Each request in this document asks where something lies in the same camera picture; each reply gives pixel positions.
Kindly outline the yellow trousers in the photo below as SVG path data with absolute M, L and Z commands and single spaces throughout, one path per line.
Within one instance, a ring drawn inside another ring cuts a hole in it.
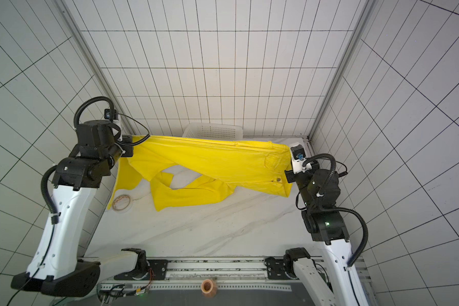
M 166 170 L 174 166 L 200 177 L 172 189 L 173 174 Z M 134 148 L 132 157 L 119 160 L 114 190 L 133 190 L 146 180 L 157 211 L 219 203 L 236 187 L 288 197 L 292 185 L 285 172 L 290 169 L 291 154 L 284 144 L 151 136 Z

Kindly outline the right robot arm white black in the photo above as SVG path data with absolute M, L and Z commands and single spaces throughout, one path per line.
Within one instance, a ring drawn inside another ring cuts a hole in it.
M 319 264 L 305 248 L 288 249 L 284 255 L 286 275 L 302 282 L 315 305 L 368 305 L 355 268 L 368 242 L 367 224 L 357 211 L 336 206 L 341 193 L 339 180 L 348 169 L 338 172 L 339 162 L 331 154 L 306 156 L 301 145 L 291 147 L 290 154 L 292 168 L 285 172 L 286 179 L 298 187 L 303 222 L 325 264 L 320 273 Z M 355 249 L 343 214 L 353 215 L 361 224 L 362 240 Z

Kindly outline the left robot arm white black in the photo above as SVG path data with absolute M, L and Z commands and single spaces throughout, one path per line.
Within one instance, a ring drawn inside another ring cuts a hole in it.
M 135 143 L 131 137 L 122 136 L 114 122 L 117 115 L 113 101 L 105 96 L 87 100 L 75 112 L 77 143 L 69 156 L 49 168 L 41 179 L 50 219 L 27 270 L 11 281 L 16 292 L 85 297 L 110 277 L 149 275 L 141 249 L 123 249 L 101 261 L 85 261 L 77 255 L 85 218 L 103 177 L 110 176 L 119 158 L 133 155 Z

